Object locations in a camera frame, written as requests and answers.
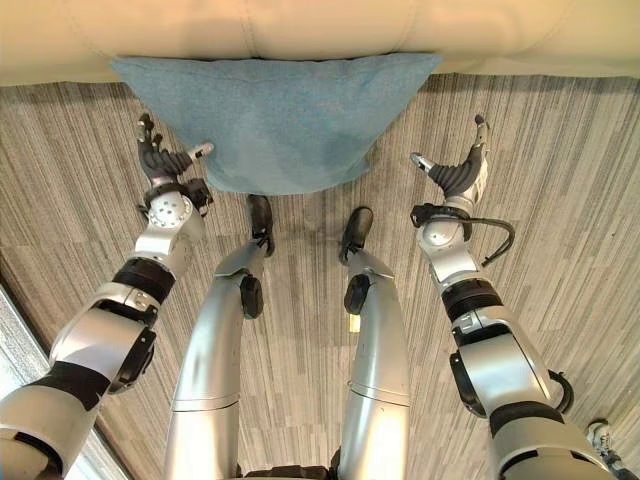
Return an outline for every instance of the blue cushion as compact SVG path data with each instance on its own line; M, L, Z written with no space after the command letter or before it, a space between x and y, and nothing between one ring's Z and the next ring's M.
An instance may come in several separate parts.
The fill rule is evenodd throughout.
M194 61L119 58L113 67L186 147L215 144L219 190L308 193L353 180L440 57Z

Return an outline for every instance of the beige couch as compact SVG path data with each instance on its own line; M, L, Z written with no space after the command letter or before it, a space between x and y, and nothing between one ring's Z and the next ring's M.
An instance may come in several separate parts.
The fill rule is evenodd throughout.
M639 0L0 0L0 84L105 82L117 55L438 52L436 73L640 76Z

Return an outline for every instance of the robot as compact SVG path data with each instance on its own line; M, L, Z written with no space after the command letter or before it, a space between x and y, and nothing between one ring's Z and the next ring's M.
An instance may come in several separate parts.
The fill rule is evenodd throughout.
M411 161L444 193L441 205L414 207L411 220L447 315L457 351L450 357L460 399L487 418L495 478L604 480L600 456L565 416L573 392L543 359L503 305L483 267L508 250L513 228L474 218L488 179L489 127L476 116L465 162L446 167L412 154ZM148 115L139 121L138 152L151 187L147 229L131 257L58 335L51 370L0 401L0 478L64 478L82 448L106 393L135 384L153 357L152 330L162 302L184 274L203 235L212 202L202 179L180 175L213 145L189 152L160 149ZM340 449L324 466L275 467L242 477L237 445L243 318L262 311L263 261L275 249L272 212L250 195L251 237L216 268L187 348L171 407L164 478L313 478L404 480L409 445L409 362L393 272L365 249L373 214L356 209L341 242L348 269L346 310L361 330ZM505 228L509 237L479 264L468 250L472 225ZM551 404L551 380L564 396Z

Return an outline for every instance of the striped carpet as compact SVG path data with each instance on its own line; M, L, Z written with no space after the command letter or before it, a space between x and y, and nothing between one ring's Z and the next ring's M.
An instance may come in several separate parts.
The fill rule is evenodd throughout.
M570 417L606 416L640 471L640 82L429 78L369 153L358 181L272 200L277 250L264 314L245 323L240 463L327 464L339 445L356 337L342 307L337 242L351 210L376 214L370 250L397 275L411 358L410 480L489 479L488 426L465 411L449 371L454 342L409 212L440 193L407 158L457 163L473 117L493 127L477 212L514 223L514 248L488 275L550 368L576 391ZM121 84L0 89L0 272L45 345L111 278L144 224L146 187ZM166 127L160 125L163 132ZM168 141L175 139L169 135ZM135 389L107 399L98 426L136 479L161 478L169 403L198 307L220 259L247 237L241 195L214 192L206 239L166 302L156 355ZM478 254L502 233L479 227Z

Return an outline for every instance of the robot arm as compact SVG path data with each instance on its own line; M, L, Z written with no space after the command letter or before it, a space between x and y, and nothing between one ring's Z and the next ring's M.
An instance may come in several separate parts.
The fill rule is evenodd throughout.
M458 349L450 365L460 399L473 414L489 419L496 478L610 478L582 432L551 405L543 359L483 271L508 249L512 228L509 240L482 265L467 249L472 223L504 226L472 218L487 181L489 153L489 127L480 115L476 124L469 156L457 167L411 155L445 195L443 205L416 206L412 220L451 320Z
M189 153L160 150L153 123L140 119L139 157L151 189L148 226L111 282L101 285L60 331L51 370L0 401L0 478L64 477L85 443L105 393L131 387L151 362L162 302L204 231L211 203L204 181L180 183L205 144Z

